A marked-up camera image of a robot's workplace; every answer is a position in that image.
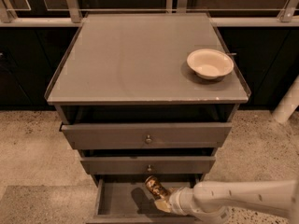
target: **dresser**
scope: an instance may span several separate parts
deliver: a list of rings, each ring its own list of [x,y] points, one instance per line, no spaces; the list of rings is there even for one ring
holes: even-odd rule
[[[98,187],[88,223],[198,223],[154,206],[144,181],[203,180],[249,89],[235,66],[206,81],[187,65],[197,49],[228,52],[205,13],[90,14],[46,92],[61,131]]]

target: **gray tabletop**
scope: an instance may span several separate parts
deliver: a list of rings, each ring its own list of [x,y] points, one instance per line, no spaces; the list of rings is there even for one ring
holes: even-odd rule
[[[206,14],[89,15],[48,102],[245,103],[235,71],[204,81],[189,68],[186,59],[197,49],[223,51]]]

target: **cylindrical object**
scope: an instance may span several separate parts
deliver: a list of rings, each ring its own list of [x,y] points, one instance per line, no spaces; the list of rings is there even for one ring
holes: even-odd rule
[[[273,112],[274,119],[279,123],[286,122],[293,111],[299,106],[299,76],[292,83],[288,92],[280,101],[278,107]]]
[[[170,195],[170,191],[163,187],[158,178],[153,175],[145,181],[145,185],[155,200],[164,199]]]

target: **closed drawer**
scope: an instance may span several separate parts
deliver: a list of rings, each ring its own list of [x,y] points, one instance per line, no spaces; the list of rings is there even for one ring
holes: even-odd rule
[[[82,158],[89,175],[206,174],[215,157],[101,157]]]
[[[220,147],[231,123],[128,123],[64,125],[73,149]]]
[[[194,217],[177,216],[158,210],[154,199],[144,185],[146,176],[102,176],[99,180],[98,194],[93,219],[95,223],[203,223]],[[194,176],[158,176],[162,185],[169,188],[192,188]]]

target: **floor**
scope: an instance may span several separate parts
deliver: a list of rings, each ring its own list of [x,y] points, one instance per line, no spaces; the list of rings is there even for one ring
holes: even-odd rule
[[[84,223],[93,216],[96,186],[59,133],[56,112],[0,112],[0,223]],[[299,112],[285,124],[269,111],[237,111],[233,129],[205,180],[295,179]],[[230,208],[228,223],[279,224],[284,218]]]

